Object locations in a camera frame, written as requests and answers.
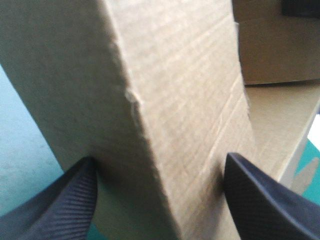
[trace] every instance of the cardboard flap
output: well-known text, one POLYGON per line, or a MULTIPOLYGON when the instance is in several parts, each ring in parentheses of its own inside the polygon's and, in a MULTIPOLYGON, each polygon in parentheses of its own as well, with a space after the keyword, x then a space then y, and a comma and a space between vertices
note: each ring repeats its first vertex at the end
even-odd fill
POLYGON ((281 15, 280 0, 234 1, 247 85, 320 78, 320 19, 281 15))

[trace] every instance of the brown cardboard surface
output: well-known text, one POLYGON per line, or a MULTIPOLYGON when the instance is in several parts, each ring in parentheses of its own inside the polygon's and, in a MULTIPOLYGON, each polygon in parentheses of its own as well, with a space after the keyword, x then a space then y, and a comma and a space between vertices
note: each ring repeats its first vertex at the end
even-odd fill
POLYGON ((256 165, 290 186, 320 107, 320 82, 247 87, 257 145, 256 165))
POLYGON ((246 84, 320 78, 320 19, 282 16, 280 0, 233 4, 246 84))
POLYGON ((239 239, 227 152, 254 158, 232 6, 4 1, 0 62, 64 169, 99 164, 108 239, 239 239))

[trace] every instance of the cardboard edge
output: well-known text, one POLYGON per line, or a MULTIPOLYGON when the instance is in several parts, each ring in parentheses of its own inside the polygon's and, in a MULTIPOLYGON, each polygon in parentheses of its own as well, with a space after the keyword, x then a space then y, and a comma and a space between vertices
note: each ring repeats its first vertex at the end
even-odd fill
POLYGON ((178 227, 178 223, 176 222, 173 216, 173 213, 170 209, 169 200, 165 193, 165 189, 161 181, 160 173, 155 165, 155 161, 154 161, 155 156, 152 153, 152 147, 151 147, 150 140, 148 138, 148 133, 144 128, 145 123, 143 121, 141 111, 140 111, 140 105, 142 101, 140 100, 140 97, 137 91, 134 90, 134 87, 130 82, 130 79, 132 79, 132 76, 127 71, 128 69, 126 67, 127 62, 121 53, 121 49, 124 49, 124 48, 122 47, 123 44, 122 44, 121 34, 119 33, 117 28, 117 22, 114 20, 115 18, 113 17, 112 10, 107 6, 106 1, 98 0, 97 4, 98 4, 100 17, 103 19, 106 29, 108 29, 110 32, 113 33, 112 34, 113 44, 109 45, 110 50, 111 50, 111 53, 114 55, 114 58, 119 59, 119 62, 118 62, 119 68, 121 70, 123 79, 125 81, 125 97, 131 106, 131 117, 132 117, 132 120, 134 121, 134 125, 137 128, 138 135, 142 139, 142 142, 143 142, 142 148, 148 154, 148 160, 151 166, 152 175, 153 175, 155 184, 157 186, 156 194, 159 196, 161 200, 161 203, 162 203, 161 207, 165 209, 165 215, 167 216, 167 220, 169 224, 171 225, 173 231, 177 235, 177 238, 180 239, 181 233, 178 227))

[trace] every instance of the corrugated cardboard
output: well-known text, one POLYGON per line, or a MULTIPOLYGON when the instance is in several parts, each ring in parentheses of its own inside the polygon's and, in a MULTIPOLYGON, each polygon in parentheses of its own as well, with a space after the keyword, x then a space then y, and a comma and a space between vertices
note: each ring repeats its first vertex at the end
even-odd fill
POLYGON ((320 82, 246 87, 257 145, 256 165, 290 187, 320 107, 320 82))
POLYGON ((0 29, 0 62, 61 166, 98 160, 108 239, 239 239, 222 171, 255 147, 229 1, 6 0, 0 29))
POLYGON ((281 0, 234 0, 246 84, 320 78, 320 19, 281 15, 281 0))

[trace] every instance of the teal surface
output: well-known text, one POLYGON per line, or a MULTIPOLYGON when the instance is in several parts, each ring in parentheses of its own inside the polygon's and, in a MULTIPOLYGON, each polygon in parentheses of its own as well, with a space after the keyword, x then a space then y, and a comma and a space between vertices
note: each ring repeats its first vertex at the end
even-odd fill
MULTIPOLYGON (((320 151, 308 140, 296 169, 296 174, 299 173, 315 157, 320 158, 320 151)), ((304 191, 302 196, 320 205, 320 164, 314 174, 310 186, 304 191)))
MULTIPOLYGON (((0 66, 0 216, 63 174, 55 156, 0 66)), ((87 240, 106 240, 92 224, 87 240)))

